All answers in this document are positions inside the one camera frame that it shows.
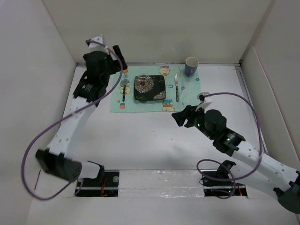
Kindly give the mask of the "steel fork patterned handle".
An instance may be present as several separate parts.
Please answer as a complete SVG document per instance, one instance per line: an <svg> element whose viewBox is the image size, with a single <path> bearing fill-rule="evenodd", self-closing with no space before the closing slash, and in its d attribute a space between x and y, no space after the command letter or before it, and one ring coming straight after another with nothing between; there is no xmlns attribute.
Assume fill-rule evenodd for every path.
<svg viewBox="0 0 300 225"><path fill-rule="evenodd" d="M126 86L128 83L128 70L123 70L123 92L122 92L122 101L125 101L125 95L126 95Z"/></svg>

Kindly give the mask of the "steel knife patterned handle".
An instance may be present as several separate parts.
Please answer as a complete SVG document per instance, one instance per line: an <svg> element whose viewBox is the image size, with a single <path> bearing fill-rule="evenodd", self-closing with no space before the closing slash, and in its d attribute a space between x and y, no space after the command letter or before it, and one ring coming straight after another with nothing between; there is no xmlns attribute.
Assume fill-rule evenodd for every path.
<svg viewBox="0 0 300 225"><path fill-rule="evenodd" d="M178 74L177 73L174 77L174 83L175 83L176 102L179 102L179 87L178 87Z"/></svg>

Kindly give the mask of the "green cartoon print cloth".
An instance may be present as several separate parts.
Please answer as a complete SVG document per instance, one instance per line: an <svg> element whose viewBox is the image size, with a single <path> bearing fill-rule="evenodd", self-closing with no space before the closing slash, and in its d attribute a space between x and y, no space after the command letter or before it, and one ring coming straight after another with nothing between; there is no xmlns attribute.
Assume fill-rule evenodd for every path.
<svg viewBox="0 0 300 225"><path fill-rule="evenodd" d="M179 112L187 105L198 105L201 93L199 73L186 76L183 65L129 66L127 68L125 101L122 101L123 76L119 86L112 92L112 113ZM176 102L174 77L178 74L179 102ZM134 79L139 75L163 75L166 84L166 99L140 102L134 98Z"/></svg>

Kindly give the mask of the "black floral square plate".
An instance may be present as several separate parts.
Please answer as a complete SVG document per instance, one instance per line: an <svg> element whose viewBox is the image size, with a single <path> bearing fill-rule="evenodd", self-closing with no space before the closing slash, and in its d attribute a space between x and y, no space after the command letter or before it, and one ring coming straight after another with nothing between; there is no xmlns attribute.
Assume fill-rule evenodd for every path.
<svg viewBox="0 0 300 225"><path fill-rule="evenodd" d="M134 98L142 103L166 99L163 75L139 75L134 79Z"/></svg>

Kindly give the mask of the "purple ceramic mug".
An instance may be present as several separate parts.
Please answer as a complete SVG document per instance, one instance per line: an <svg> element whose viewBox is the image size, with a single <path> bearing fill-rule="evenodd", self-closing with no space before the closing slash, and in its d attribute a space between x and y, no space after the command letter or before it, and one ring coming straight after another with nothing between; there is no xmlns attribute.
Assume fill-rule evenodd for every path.
<svg viewBox="0 0 300 225"><path fill-rule="evenodd" d="M188 57L185 60L184 73L186 76L192 76L195 74L199 61L195 57Z"/></svg>

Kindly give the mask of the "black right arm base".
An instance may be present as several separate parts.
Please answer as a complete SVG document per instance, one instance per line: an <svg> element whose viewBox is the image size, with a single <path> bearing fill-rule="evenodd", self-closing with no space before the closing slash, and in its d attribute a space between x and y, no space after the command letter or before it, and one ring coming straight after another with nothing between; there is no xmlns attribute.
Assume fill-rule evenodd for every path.
<svg viewBox="0 0 300 225"><path fill-rule="evenodd" d="M201 170L204 176L199 179L199 184L203 185L203 192L205 197L216 197L219 199L228 199L231 196L245 196L247 197L246 186L241 183L236 183L234 187L233 181L217 181L208 179L207 176L215 179L229 179L230 169L236 163L225 160L217 169Z"/></svg>

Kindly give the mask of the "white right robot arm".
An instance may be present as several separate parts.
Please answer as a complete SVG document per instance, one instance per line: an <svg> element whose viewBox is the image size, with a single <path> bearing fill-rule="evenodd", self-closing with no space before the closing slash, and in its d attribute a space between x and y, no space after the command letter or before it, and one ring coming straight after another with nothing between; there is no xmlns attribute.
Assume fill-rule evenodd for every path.
<svg viewBox="0 0 300 225"><path fill-rule="evenodd" d="M243 184L274 197L286 210L300 212L300 172L257 150L243 136L227 127L227 119L218 110L205 111L199 106L187 106L179 114L178 125L196 127L221 153L250 167L241 168L225 161L217 172L219 183L226 185L235 178Z"/></svg>

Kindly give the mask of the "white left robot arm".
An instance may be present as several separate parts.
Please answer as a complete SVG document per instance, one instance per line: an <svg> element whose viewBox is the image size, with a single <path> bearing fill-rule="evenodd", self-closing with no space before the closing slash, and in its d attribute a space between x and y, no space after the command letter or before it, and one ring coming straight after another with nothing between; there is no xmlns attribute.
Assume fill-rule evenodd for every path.
<svg viewBox="0 0 300 225"><path fill-rule="evenodd" d="M76 141L100 100L107 93L110 76L127 69L120 47L114 45L118 57L110 53L92 51L84 54L86 71L73 92L71 116L61 123L60 128L44 150L38 149L35 157L42 170L54 177L73 183L76 180L89 181L94 186L104 182L105 168L91 161L79 162L71 158Z"/></svg>

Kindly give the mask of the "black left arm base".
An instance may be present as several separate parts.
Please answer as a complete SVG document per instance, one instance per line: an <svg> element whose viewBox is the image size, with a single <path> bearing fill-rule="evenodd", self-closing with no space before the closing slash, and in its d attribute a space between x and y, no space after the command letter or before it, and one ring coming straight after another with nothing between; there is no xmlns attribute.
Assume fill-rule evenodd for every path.
<svg viewBox="0 0 300 225"><path fill-rule="evenodd" d="M79 179L74 195L76 197L118 197L119 181L119 170L106 170L101 165L96 178Z"/></svg>

